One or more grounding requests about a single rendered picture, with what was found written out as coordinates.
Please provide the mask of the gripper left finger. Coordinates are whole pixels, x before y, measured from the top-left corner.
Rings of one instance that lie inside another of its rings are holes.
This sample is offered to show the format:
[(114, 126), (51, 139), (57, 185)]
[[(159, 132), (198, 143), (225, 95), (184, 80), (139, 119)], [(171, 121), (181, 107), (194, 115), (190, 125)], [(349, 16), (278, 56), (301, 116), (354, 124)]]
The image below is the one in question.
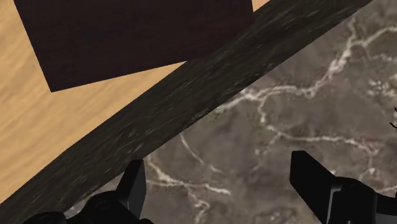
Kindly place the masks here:
[(144, 161), (131, 161), (115, 190), (98, 193), (87, 200), (76, 215), (50, 211), (35, 214), (22, 224), (153, 224), (140, 219), (146, 196)]

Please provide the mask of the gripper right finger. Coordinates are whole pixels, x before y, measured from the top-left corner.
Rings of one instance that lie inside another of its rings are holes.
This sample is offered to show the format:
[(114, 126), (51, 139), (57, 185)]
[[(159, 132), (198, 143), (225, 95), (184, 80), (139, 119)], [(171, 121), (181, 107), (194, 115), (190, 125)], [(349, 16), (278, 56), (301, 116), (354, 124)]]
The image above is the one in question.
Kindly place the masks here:
[(397, 224), (397, 194), (335, 176), (306, 151), (291, 153), (289, 182), (322, 224)]

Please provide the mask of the dark robot stand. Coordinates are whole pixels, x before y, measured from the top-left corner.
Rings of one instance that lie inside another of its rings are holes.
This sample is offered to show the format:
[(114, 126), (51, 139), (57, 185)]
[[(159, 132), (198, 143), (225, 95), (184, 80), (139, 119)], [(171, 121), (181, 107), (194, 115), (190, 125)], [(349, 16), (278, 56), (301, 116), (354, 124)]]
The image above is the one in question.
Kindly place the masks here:
[(254, 20), (252, 0), (13, 0), (52, 92), (193, 60)]

